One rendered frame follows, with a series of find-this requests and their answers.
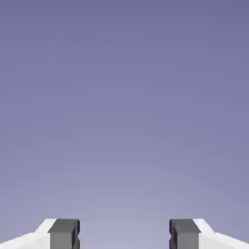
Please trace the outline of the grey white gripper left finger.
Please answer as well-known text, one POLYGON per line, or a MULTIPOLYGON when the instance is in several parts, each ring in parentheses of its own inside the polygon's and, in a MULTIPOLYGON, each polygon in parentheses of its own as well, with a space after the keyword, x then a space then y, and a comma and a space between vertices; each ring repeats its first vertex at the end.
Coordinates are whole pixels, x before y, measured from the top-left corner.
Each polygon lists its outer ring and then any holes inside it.
POLYGON ((34 231, 0 243, 0 249, 80 249, 80 220, 46 218, 34 231))

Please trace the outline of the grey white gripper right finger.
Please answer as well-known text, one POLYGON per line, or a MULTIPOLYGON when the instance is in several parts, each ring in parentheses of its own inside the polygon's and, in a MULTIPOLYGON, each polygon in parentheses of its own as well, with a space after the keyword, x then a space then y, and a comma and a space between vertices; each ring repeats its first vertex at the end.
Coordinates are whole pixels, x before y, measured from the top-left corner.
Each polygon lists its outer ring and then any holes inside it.
POLYGON ((170 219, 169 249, 249 249, 249 243, 215 232, 203 218, 170 219))

